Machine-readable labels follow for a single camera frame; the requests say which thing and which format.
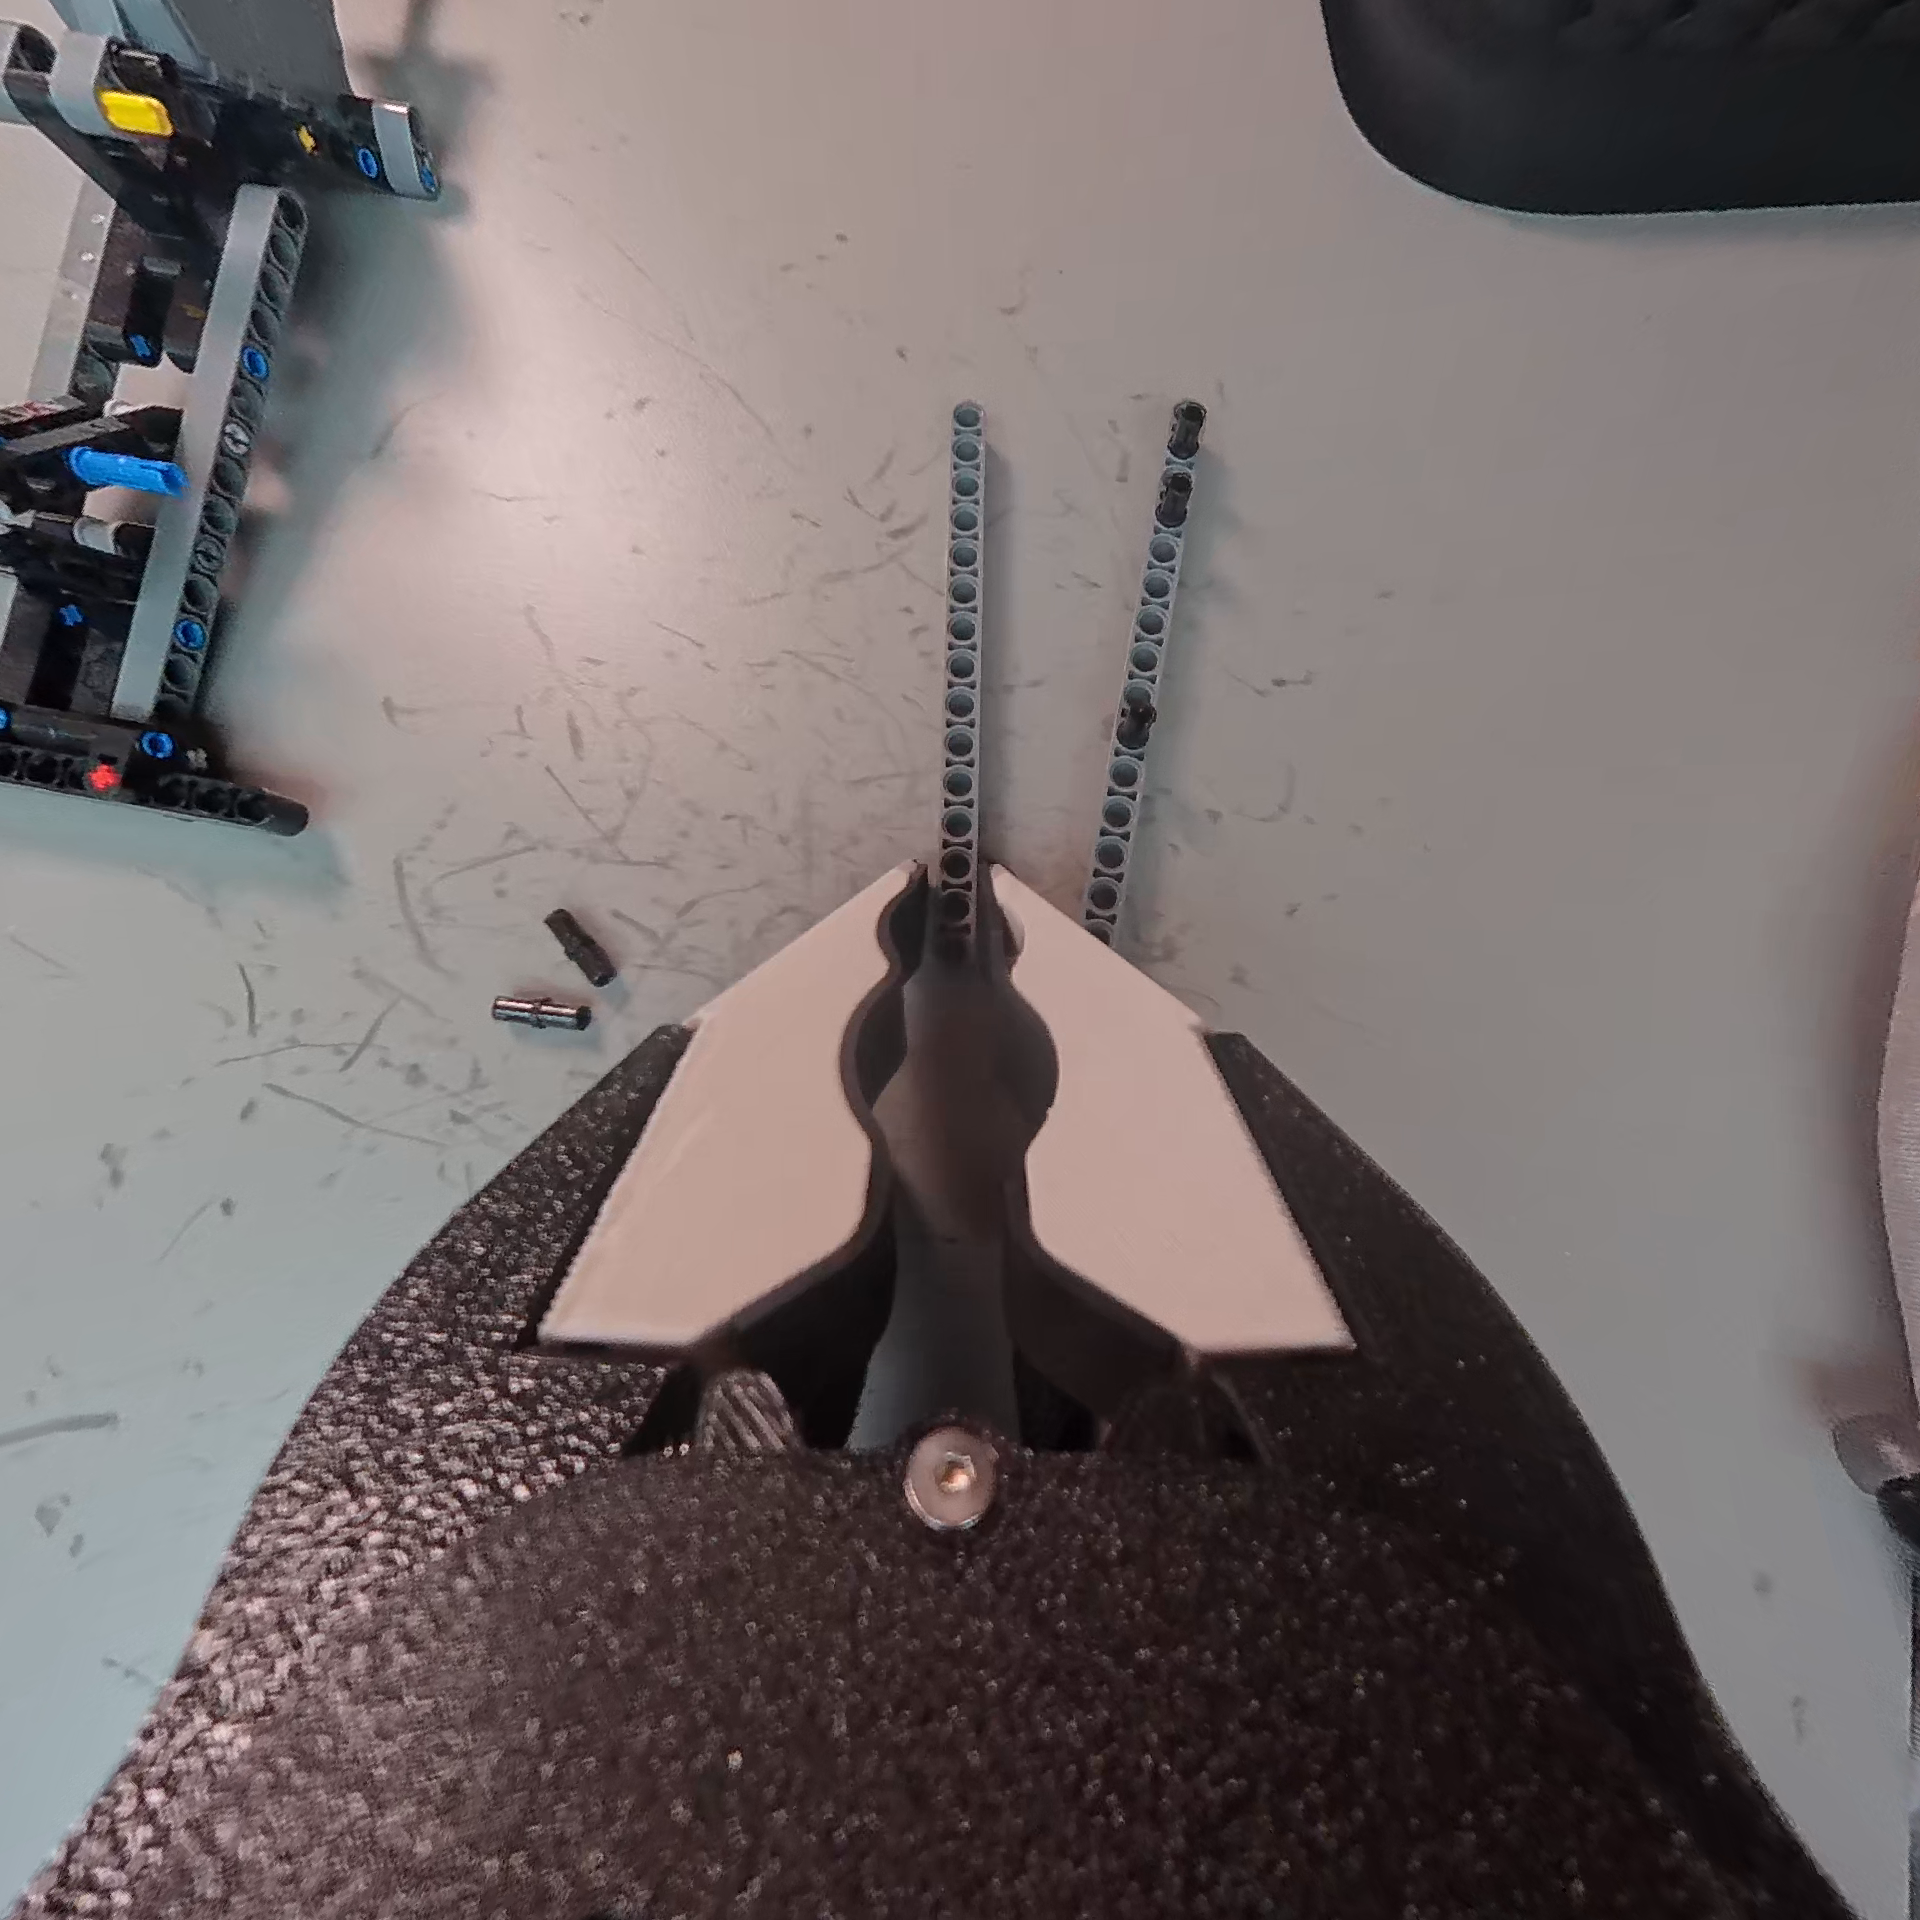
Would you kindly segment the long grey perforated beam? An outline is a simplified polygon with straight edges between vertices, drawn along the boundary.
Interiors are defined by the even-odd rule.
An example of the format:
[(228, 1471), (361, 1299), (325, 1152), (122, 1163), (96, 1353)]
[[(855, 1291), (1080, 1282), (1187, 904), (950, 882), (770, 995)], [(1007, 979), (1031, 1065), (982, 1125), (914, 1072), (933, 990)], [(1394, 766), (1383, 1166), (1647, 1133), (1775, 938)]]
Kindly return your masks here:
[(976, 945), (980, 874), (980, 643), (988, 529), (985, 412), (963, 401), (949, 415), (944, 591), (944, 744), (939, 847), (931, 871), (931, 945), (963, 961)]

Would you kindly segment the long grey beam with pins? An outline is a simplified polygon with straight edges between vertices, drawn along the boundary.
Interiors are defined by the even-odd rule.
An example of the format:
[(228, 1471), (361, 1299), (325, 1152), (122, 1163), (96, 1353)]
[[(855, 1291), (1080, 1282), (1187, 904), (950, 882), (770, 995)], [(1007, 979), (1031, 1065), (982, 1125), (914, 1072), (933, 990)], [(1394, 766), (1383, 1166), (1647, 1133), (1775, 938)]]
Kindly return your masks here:
[[(1155, 689), (1155, 707), (1159, 718), (1159, 684), (1165, 678), (1165, 656), (1172, 636), (1172, 610), (1180, 596), (1183, 540), (1187, 526), (1176, 533), (1167, 533), (1151, 520), (1138, 584), (1138, 605), (1128, 634), (1124, 678), (1115, 708), (1128, 684), (1148, 684)], [(1155, 733), (1150, 733), (1145, 752), (1124, 752), (1112, 744), (1115, 721), (1118, 717), (1112, 717), (1111, 725), (1109, 770), (1100, 793), (1097, 826), (1090, 847), (1090, 871), (1080, 903), (1080, 923), (1086, 931), (1109, 950), (1118, 943), (1118, 920), (1128, 895), (1128, 874), (1138, 842), (1138, 816), (1145, 798), (1148, 745)]]

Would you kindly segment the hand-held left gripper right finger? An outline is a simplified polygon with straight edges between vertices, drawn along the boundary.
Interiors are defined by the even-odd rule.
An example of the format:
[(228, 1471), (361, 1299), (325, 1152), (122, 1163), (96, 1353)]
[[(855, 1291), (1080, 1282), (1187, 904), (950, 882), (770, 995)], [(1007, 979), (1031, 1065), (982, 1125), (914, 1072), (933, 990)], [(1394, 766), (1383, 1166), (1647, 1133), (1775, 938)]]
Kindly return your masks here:
[(1019, 1136), (1002, 1320), (1026, 1442), (1097, 1442), (1219, 1364), (1355, 1339), (1200, 1020), (1009, 868), (999, 1065)]

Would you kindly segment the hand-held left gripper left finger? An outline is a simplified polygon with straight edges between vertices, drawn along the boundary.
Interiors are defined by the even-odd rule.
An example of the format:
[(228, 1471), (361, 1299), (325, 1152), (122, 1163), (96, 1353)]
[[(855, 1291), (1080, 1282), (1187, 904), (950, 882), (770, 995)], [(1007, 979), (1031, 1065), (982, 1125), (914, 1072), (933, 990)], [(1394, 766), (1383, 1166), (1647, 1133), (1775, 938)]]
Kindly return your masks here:
[(925, 865), (899, 863), (687, 1020), (541, 1350), (627, 1353), (694, 1385), (749, 1368), (801, 1440), (850, 1437), (894, 1297), (874, 1103), (904, 1060), (927, 904)]

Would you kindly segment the toy truck chassis assembly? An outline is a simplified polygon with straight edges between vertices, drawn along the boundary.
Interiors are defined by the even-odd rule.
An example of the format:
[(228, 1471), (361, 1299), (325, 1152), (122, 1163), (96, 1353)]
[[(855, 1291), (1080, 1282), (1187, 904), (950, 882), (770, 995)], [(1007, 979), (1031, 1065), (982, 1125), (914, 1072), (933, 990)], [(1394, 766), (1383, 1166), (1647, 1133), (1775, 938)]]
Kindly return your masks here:
[(4, 402), (4, 788), (299, 836), (201, 717), (320, 190), (432, 204), (418, 110), (347, 89), (332, 6), (4, 19), (3, 108), (82, 176)]

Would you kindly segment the person's grey hoodie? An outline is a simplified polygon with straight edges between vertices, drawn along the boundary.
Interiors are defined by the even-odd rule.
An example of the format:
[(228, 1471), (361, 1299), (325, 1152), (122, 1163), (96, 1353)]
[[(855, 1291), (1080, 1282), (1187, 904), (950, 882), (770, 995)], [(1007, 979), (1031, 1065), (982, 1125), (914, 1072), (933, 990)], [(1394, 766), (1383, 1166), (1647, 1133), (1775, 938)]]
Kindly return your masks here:
[[(1888, 1274), (1905, 1342), (1908, 1403), (1916, 1428), (1916, 898), (1910, 898), (1888, 1007), (1875, 1096), (1878, 1196)], [(1916, 1746), (1916, 1476), (1886, 1487), (1878, 1508), (1908, 1562), (1910, 1681), (1908, 1744)]]

